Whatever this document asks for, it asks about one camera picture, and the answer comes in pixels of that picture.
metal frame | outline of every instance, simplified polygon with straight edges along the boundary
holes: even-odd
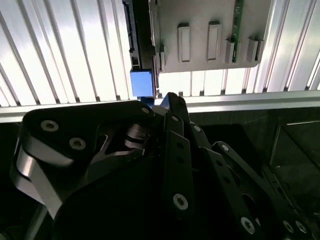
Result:
[[[184,97],[184,99],[189,113],[320,107],[320,91],[288,91],[237,95],[192,96]],[[158,98],[155,100],[154,104],[160,105],[162,100],[162,98]],[[114,102],[115,101],[0,107],[0,123],[21,122],[27,112],[36,109]]]

bolt head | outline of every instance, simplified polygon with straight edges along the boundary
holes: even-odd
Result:
[[[185,198],[185,196],[183,196],[182,194],[180,193],[176,193],[174,196],[173,196],[173,204],[175,205],[175,207],[181,211],[185,211],[188,209],[188,201],[187,199]]]
[[[226,145],[222,144],[221,147],[225,152],[229,152],[229,148]]]
[[[44,120],[40,124],[42,130],[46,132],[55,132],[59,129],[59,125],[52,120]]]
[[[74,150],[83,150],[86,148],[86,142],[79,138],[79,137],[73,137],[69,141],[69,145]]]
[[[196,130],[198,133],[201,132],[201,128],[198,127],[197,125],[194,125],[194,126],[193,126],[193,129]]]

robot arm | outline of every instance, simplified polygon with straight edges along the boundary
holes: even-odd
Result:
[[[12,168],[47,207],[54,239],[312,239],[266,178],[227,143],[209,144],[174,93],[152,108],[31,111]]]

circuit board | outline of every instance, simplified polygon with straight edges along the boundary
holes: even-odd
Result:
[[[232,22],[232,35],[231,41],[234,42],[232,62],[237,61],[237,51],[239,45],[239,34],[240,34],[240,25],[242,10],[244,7],[244,0],[235,0],[234,11],[233,11],[233,22]]]

white slatted ceiling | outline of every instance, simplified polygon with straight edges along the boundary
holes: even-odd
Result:
[[[319,90],[320,0],[274,0],[253,68],[163,73],[184,97]],[[121,0],[1,0],[0,105],[136,99]]]

